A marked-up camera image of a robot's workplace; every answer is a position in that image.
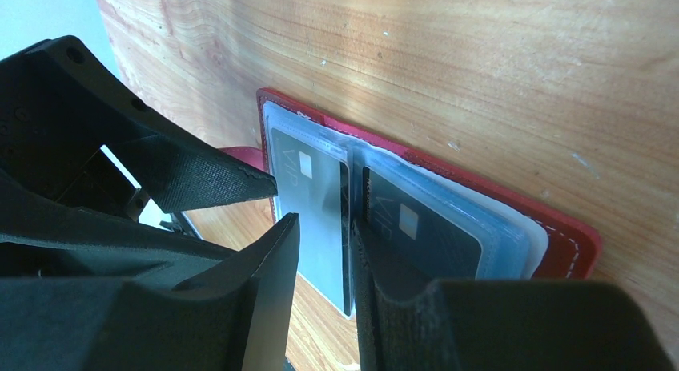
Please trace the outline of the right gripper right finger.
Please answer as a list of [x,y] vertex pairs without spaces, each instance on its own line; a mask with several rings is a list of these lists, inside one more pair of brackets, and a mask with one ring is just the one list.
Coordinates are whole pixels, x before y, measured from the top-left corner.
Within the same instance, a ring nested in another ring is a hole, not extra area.
[[351,228],[364,370],[671,370],[645,314],[591,280],[424,275],[363,222]]

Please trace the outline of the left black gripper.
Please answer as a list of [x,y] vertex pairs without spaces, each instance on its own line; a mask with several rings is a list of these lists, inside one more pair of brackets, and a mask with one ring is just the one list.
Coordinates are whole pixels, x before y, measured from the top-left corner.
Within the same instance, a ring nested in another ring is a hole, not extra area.
[[269,198],[276,181],[192,135],[159,134],[158,123],[77,36],[2,60],[3,292],[113,278],[173,292],[239,287],[233,251],[132,220],[149,195],[183,212]]

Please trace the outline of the red leather card holder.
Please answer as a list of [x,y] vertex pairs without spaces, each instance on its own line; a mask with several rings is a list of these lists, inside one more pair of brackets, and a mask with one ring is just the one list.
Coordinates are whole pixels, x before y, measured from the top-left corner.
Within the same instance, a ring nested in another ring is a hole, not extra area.
[[536,271],[536,278],[585,279],[590,276],[602,251],[601,237],[593,227],[551,208],[538,200],[523,196],[500,184],[468,171],[426,152],[382,136],[370,129],[347,123],[335,115],[314,109],[280,91],[262,88],[257,91],[259,119],[263,120],[263,105],[275,103],[298,116],[319,124],[323,131],[333,130],[368,143],[372,147],[394,153],[424,169],[445,183],[458,183],[527,216],[548,235],[548,247]]

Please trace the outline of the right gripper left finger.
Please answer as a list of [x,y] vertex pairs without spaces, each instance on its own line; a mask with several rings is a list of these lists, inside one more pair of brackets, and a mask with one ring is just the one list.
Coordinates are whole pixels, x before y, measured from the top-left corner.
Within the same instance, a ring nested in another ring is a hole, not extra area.
[[230,292],[162,291],[118,278],[1,290],[2,369],[286,369],[297,215],[231,251],[239,287]]

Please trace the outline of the dark VIP credit card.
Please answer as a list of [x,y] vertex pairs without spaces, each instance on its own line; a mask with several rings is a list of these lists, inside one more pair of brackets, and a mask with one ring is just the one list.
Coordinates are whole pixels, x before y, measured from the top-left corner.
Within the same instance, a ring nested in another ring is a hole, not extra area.
[[478,239],[369,167],[362,169],[364,219],[376,235],[430,277],[476,277]]

